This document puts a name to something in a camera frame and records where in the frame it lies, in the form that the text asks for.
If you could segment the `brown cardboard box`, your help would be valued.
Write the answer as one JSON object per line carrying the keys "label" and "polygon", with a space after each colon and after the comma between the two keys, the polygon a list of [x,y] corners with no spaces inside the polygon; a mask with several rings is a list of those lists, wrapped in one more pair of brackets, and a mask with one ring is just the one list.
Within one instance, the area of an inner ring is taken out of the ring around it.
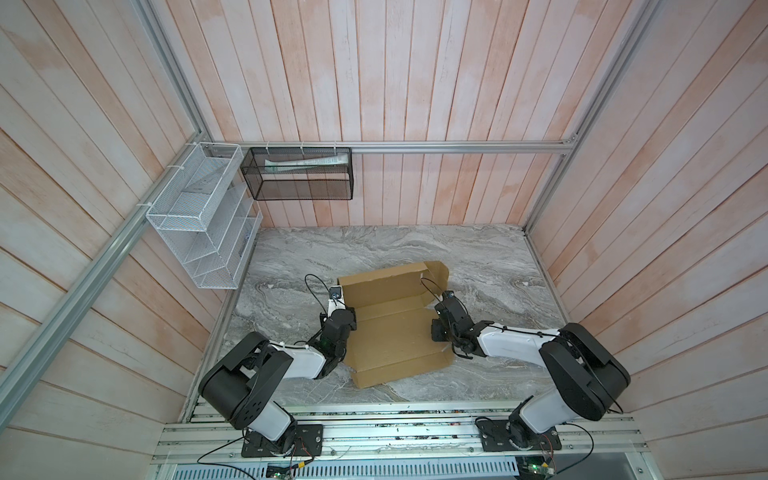
{"label": "brown cardboard box", "polygon": [[431,304],[447,289],[448,267],[424,261],[338,279],[343,301],[355,310],[344,364],[365,389],[446,368],[454,354],[431,337],[437,318]]}

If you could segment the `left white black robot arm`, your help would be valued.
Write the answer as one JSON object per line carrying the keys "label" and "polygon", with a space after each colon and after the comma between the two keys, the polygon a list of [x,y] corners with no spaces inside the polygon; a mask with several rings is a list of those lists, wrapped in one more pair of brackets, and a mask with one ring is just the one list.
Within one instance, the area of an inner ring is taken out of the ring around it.
{"label": "left white black robot arm", "polygon": [[336,308],[303,346],[246,335],[202,378],[199,394],[236,430],[255,432],[281,451],[293,444],[294,417],[274,400],[285,379],[317,380],[330,374],[347,353],[357,329],[352,308]]}

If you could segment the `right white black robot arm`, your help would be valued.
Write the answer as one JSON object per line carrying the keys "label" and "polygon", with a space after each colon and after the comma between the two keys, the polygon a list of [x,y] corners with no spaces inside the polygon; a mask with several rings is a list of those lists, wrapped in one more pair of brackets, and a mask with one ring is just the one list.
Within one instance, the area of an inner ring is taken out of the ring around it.
{"label": "right white black robot arm", "polygon": [[432,340],[450,343],[456,356],[520,360],[545,368],[551,377],[553,388],[522,401],[505,422],[508,438],[519,449],[578,417],[601,420],[631,384],[626,368],[578,323],[536,330],[475,322],[451,291],[438,298],[435,311]]}

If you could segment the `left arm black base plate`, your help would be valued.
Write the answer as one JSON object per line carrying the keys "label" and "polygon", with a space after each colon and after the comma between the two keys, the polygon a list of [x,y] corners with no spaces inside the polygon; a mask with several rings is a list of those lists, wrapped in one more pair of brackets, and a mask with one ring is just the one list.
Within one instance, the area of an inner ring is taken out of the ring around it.
{"label": "left arm black base plate", "polygon": [[241,450],[243,458],[267,458],[321,455],[323,426],[293,422],[277,439],[269,440],[255,430],[248,430]]}

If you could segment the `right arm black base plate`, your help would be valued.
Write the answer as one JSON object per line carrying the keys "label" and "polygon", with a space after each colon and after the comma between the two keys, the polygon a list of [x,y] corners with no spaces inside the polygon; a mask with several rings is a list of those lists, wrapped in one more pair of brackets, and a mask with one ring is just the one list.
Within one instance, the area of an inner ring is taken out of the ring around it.
{"label": "right arm black base plate", "polygon": [[474,425],[484,452],[550,452],[562,449],[559,434],[554,428],[544,433],[535,433],[525,424],[514,423],[508,419],[494,420],[485,416],[476,418]]}

